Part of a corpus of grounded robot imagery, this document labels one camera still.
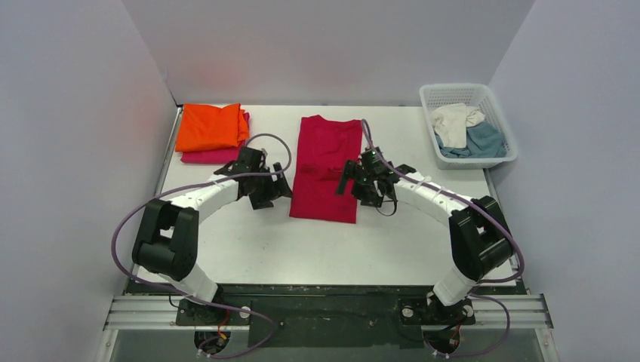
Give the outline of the white cloth in basket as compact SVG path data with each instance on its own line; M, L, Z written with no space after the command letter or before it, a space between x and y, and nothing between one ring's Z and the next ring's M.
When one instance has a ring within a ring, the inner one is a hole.
M431 112L431 122L435 134L441 137L447 147L466 146L466 130L485 120L485 114L476 106L454 103L438 107Z

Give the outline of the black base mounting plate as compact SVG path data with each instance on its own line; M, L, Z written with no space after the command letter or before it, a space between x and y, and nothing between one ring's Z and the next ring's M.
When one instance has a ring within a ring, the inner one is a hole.
M135 287L114 300L107 326L133 332L185 332L204 354L249 348L458 348L467 331L503 335L521 323L523 294L482 287L450 307L430 304L429 286L224 287L217 308L176 293Z

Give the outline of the folded pink t-shirt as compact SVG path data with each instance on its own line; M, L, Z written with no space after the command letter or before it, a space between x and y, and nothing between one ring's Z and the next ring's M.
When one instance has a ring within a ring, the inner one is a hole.
M180 160L184 164L225 164L237 158L240 148L245 144L248 137L239 143L238 147L213 149L201 152L184 152Z

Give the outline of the red t-shirt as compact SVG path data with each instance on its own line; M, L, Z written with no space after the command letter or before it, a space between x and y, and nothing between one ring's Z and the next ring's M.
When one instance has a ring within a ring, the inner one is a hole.
M336 190L347 161L362 150L362 123L330 121L320 115L301 118L289 216L356 223L357 201Z

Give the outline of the white plastic basket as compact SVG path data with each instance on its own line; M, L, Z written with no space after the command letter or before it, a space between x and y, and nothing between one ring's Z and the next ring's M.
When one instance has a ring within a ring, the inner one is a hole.
M427 84L419 95L438 168L488 169L517 158L515 137L488 86Z

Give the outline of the blue cloth in basket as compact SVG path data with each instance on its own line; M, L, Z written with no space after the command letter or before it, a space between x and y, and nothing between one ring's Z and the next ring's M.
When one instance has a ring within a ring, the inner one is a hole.
M438 134L435 138L446 158L503 158L507 155L505 136L486 122L467 128L463 148L445 146Z

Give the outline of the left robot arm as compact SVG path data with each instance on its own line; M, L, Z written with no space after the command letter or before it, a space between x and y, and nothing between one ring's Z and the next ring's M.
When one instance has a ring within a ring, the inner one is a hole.
M183 187L180 195L156 198L144 209L132 250L133 262L159 275L194 302L196 315L216 324L225 314L218 284L198 265L200 225L221 208L248 198L255 210L293 195L285 167L266 163L266 152L244 146L237 159L215 170L207 181Z

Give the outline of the aluminium rail frame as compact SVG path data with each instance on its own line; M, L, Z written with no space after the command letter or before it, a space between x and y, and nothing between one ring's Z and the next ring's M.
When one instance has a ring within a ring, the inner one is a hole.
M473 315L434 324L417 288L235 288L236 307L206 324L166 294L116 296L98 361L557 361L552 321L541 295L497 295L470 302Z

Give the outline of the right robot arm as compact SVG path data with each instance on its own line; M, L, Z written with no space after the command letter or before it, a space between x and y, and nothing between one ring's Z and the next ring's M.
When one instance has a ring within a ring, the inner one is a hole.
M405 203L448 227L453 265L427 296L426 311L438 323L457 313L457 303L515 252L498 203L490 196L471 198L449 191L414 168L381 161L379 149L366 149L348 160L336 193L352 183L351 194L362 205Z

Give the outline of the folded orange t-shirt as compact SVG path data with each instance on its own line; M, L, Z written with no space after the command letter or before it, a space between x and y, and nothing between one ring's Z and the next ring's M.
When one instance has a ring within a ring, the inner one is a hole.
M203 152L239 147L250 137L240 103L226 106L186 103L178 130L176 152Z

